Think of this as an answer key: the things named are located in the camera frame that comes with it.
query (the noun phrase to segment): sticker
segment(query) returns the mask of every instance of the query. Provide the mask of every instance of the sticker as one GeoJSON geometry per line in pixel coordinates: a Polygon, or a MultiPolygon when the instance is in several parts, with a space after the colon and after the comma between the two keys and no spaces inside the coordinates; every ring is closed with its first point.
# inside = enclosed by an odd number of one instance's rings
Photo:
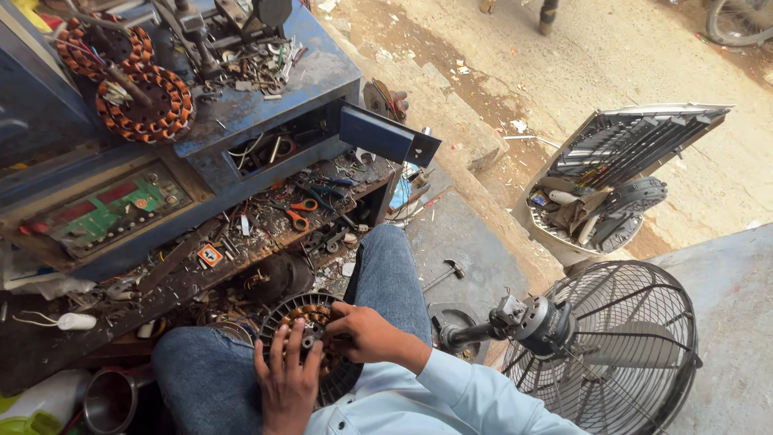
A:
{"type": "Polygon", "coordinates": [[[214,267],[223,259],[223,254],[220,254],[214,246],[207,243],[206,246],[199,251],[199,257],[201,257],[209,267],[214,267]]]}

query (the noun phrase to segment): hammer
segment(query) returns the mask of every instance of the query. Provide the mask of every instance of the hammer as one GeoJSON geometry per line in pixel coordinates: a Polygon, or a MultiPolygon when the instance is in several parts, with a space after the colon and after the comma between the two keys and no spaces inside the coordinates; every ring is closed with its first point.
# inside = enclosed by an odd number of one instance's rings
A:
{"type": "Polygon", "coordinates": [[[421,287],[421,292],[426,293],[427,290],[434,287],[435,284],[439,283],[443,279],[448,278],[449,275],[452,273],[456,275],[457,278],[462,279],[465,277],[465,270],[461,267],[461,264],[455,262],[454,260],[444,260],[444,262],[448,263],[451,268],[443,273],[443,275],[440,275],[438,278],[433,279],[430,281],[426,286],[421,287]]]}

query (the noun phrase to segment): circuit board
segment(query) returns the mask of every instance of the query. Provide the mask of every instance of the circuit board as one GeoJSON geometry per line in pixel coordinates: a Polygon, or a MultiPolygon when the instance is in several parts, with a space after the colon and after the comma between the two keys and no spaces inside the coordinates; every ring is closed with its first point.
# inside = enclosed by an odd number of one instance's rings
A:
{"type": "Polygon", "coordinates": [[[25,228],[83,258],[191,203],[166,168],[155,163],[27,219],[25,228]]]}

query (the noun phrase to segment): hand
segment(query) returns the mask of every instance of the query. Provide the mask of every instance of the hand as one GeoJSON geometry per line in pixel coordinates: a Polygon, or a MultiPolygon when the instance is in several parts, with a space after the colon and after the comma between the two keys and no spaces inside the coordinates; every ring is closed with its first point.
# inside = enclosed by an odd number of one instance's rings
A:
{"type": "Polygon", "coordinates": [[[325,327],[322,340],[333,351],[354,362],[393,362],[416,375],[427,364],[432,348],[392,326],[374,309],[334,302],[332,312],[339,319],[325,327]]]}
{"type": "Polygon", "coordinates": [[[301,339],[304,319],[292,325],[287,351],[282,351],[288,326],[282,325],[274,335],[269,351],[271,369],[263,361],[263,341],[255,344],[254,364],[257,378],[261,383],[263,403],[263,434],[298,434],[306,429],[312,416],[319,390],[319,363],[322,356],[322,342],[316,341],[300,364],[301,339]]]}

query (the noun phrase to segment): light blue shirt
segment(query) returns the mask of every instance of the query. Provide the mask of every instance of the light blue shirt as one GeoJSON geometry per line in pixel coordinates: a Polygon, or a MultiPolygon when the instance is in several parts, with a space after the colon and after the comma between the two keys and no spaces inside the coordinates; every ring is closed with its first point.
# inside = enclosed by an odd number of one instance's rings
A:
{"type": "Polygon", "coordinates": [[[323,433],[586,434],[496,370],[437,349],[419,376],[389,362],[365,364],[349,394],[312,414],[304,434],[323,433]]]}

